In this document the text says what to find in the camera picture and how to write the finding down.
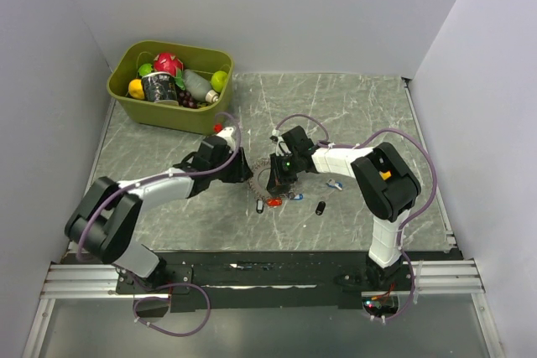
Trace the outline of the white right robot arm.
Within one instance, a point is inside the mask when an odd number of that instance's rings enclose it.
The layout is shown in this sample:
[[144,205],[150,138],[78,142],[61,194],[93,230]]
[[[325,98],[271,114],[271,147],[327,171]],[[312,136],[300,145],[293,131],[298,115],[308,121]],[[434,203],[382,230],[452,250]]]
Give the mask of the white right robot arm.
[[266,190],[281,195],[290,190],[302,172],[339,174],[357,181],[366,206],[373,214],[373,239],[368,250],[368,283],[387,288],[402,264],[400,226],[409,217],[421,193],[418,179],[391,143],[377,147],[343,147],[315,144],[301,126],[281,133],[273,130],[277,151],[270,158]]

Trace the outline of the green apple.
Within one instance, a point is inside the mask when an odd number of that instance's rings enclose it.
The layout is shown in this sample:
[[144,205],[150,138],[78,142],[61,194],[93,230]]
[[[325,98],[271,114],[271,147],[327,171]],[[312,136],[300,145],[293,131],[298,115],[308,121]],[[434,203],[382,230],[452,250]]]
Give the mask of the green apple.
[[216,71],[211,77],[211,86],[214,91],[221,92],[227,83],[228,73],[223,70]]

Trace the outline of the black instant noodle cup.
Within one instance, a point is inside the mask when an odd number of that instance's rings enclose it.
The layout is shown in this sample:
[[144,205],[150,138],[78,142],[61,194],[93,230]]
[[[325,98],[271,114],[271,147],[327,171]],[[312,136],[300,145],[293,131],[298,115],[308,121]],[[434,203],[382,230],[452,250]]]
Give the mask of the black instant noodle cup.
[[178,106],[175,78],[167,72],[154,72],[141,79],[146,101]]

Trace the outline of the yellow lemon on table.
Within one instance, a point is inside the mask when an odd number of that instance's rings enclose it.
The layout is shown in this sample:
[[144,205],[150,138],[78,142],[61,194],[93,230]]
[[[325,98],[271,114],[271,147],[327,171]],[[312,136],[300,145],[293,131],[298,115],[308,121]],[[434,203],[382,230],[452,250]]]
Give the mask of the yellow lemon on table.
[[383,180],[389,179],[391,177],[391,173],[389,171],[380,172],[379,174],[380,174],[380,176],[382,177]]

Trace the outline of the yellow lemon in bin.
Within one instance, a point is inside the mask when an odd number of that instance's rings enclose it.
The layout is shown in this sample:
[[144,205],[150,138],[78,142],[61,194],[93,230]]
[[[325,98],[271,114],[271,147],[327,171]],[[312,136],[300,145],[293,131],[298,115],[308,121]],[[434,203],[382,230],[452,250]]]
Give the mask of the yellow lemon in bin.
[[128,94],[133,99],[144,100],[143,84],[140,79],[131,80],[128,84]]

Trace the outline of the olive green plastic bin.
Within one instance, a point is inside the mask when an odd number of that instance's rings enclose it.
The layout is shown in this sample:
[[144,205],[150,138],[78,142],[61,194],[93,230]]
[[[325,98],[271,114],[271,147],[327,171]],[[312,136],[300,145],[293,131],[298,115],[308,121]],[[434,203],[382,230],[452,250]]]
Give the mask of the olive green plastic bin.
[[[128,83],[135,78],[138,67],[151,62],[157,54],[175,54],[186,68],[195,71],[206,79],[223,70],[228,73],[226,85],[219,101],[198,109],[183,106],[162,105],[140,101],[127,96]],[[223,124],[222,115],[232,102],[233,58],[226,52],[200,48],[186,44],[174,44],[156,40],[144,40],[133,44],[118,62],[107,82],[107,92],[136,123],[155,127],[193,132],[201,135],[214,133],[216,124]]]

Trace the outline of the blue key tag key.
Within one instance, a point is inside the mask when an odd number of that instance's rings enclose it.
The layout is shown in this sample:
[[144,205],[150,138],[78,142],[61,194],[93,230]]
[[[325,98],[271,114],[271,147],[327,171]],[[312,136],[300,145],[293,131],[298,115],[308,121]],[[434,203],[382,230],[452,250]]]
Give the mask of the blue key tag key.
[[335,181],[334,179],[329,179],[327,182],[326,182],[326,185],[330,188],[333,188],[333,189],[338,189],[338,190],[342,190],[343,189],[343,186],[342,186],[342,183],[341,182],[338,182],[338,181]]

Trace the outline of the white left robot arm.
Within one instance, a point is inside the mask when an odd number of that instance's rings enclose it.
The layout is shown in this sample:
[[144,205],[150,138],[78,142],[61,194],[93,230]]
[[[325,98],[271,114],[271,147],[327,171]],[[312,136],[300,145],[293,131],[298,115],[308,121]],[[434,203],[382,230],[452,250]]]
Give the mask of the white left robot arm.
[[161,174],[130,181],[96,179],[64,233],[81,250],[136,277],[146,292],[159,291],[173,277],[166,261],[133,239],[141,213],[173,200],[187,200],[214,180],[243,183],[252,178],[243,147],[230,137],[206,137],[199,148]]

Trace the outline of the black key tag on disc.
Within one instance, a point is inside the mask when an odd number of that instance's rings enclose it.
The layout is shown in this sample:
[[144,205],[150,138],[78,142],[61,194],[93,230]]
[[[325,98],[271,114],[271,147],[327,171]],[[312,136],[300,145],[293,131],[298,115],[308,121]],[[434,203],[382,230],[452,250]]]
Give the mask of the black key tag on disc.
[[264,210],[264,202],[261,199],[257,199],[255,210],[258,214],[262,214]]

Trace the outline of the dark purple grapes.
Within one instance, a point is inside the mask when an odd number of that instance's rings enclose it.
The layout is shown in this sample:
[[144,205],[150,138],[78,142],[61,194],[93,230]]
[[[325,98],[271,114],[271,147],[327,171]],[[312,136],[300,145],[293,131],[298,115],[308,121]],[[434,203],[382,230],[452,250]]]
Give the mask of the dark purple grapes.
[[197,109],[198,103],[188,91],[179,91],[177,93],[178,103],[182,107]]

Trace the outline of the green lime in bin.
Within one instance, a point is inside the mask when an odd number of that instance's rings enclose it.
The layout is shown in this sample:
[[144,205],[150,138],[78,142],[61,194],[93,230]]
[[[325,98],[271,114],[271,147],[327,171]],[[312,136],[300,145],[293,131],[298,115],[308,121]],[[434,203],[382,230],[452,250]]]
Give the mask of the green lime in bin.
[[154,67],[151,63],[142,64],[138,68],[139,77],[145,77],[146,75],[150,75],[153,72],[154,72]]

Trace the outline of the grey plastic bottle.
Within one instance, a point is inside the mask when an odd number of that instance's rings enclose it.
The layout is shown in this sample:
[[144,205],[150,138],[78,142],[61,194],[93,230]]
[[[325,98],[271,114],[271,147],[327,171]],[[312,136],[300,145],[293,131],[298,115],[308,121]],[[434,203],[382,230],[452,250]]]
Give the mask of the grey plastic bottle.
[[185,69],[182,78],[185,89],[196,101],[213,104],[219,100],[219,94],[212,88],[210,81],[193,70]]

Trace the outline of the red dragon fruit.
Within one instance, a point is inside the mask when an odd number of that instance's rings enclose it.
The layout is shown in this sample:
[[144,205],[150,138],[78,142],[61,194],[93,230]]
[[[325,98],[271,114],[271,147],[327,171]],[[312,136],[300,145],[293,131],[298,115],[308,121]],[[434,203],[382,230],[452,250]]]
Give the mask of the red dragon fruit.
[[175,54],[163,52],[154,57],[153,67],[155,71],[177,76],[183,71],[184,64]]

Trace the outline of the loose black key tag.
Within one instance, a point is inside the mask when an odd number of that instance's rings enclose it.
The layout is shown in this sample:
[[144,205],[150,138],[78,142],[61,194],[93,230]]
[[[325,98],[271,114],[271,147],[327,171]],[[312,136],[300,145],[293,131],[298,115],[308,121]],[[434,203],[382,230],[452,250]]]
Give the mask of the loose black key tag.
[[324,210],[325,210],[325,208],[326,208],[326,202],[325,201],[320,201],[318,203],[318,205],[316,206],[316,208],[315,208],[315,213],[317,215],[322,215]]

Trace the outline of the red key tag on disc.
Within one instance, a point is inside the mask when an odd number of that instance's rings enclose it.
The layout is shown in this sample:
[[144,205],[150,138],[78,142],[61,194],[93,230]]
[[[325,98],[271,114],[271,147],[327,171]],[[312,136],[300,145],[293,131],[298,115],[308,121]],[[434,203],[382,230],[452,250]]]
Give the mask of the red key tag on disc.
[[266,199],[265,203],[267,206],[276,207],[276,206],[281,206],[283,204],[283,201],[280,198],[272,198],[272,199]]

